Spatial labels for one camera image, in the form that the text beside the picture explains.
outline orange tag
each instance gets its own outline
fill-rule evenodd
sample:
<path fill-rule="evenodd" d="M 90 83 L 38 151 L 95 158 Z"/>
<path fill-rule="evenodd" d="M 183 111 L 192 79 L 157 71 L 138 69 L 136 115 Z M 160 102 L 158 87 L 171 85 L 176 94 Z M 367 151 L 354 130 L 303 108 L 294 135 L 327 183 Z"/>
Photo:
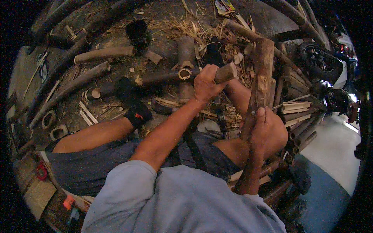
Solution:
<path fill-rule="evenodd" d="M 63 202 L 63 206 L 66 209 L 71 210 L 71 207 L 72 207 L 72 204 L 74 204 L 74 201 L 75 201 L 74 198 L 71 195 L 68 195 L 65 201 Z"/>

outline light blue shirt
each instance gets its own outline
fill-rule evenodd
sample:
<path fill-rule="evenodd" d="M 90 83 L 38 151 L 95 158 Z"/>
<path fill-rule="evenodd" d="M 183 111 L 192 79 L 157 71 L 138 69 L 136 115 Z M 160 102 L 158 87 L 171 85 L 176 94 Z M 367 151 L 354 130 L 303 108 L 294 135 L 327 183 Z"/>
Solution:
<path fill-rule="evenodd" d="M 82 232 L 286 232 L 258 195 L 184 165 L 157 175 L 146 162 L 115 167 L 88 210 Z"/>

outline black cup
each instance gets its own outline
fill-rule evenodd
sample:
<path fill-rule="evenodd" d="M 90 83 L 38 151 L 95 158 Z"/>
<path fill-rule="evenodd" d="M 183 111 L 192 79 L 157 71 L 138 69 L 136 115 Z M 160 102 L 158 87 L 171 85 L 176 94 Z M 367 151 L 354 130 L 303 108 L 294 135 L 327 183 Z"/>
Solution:
<path fill-rule="evenodd" d="M 138 53 L 142 54 L 147 50 L 151 35 L 144 20 L 136 20 L 129 23 L 126 26 L 126 34 Z"/>

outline white floor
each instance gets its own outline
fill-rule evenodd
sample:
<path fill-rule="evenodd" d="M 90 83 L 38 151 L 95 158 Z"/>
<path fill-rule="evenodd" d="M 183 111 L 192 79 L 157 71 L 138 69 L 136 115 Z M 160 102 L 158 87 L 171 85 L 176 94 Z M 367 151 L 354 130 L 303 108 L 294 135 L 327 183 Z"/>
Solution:
<path fill-rule="evenodd" d="M 345 116 L 325 117 L 316 128 L 317 137 L 301 154 L 335 179 L 352 196 L 360 160 L 354 156 L 360 135 L 344 126 Z"/>

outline man's right hand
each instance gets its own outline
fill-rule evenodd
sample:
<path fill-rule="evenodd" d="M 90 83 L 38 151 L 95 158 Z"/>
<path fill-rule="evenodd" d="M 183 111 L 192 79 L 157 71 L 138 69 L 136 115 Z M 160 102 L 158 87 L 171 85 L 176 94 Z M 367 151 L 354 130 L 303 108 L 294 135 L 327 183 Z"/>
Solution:
<path fill-rule="evenodd" d="M 266 160 L 269 156 L 284 148 L 288 141 L 288 132 L 279 116 L 269 107 L 259 108 L 256 124 L 249 140 L 255 161 Z"/>
<path fill-rule="evenodd" d="M 208 64 L 194 79 L 194 92 L 197 101 L 208 103 L 210 99 L 222 92 L 227 85 L 226 82 L 221 84 L 215 83 L 214 80 L 217 69 L 219 69 L 218 66 Z"/>

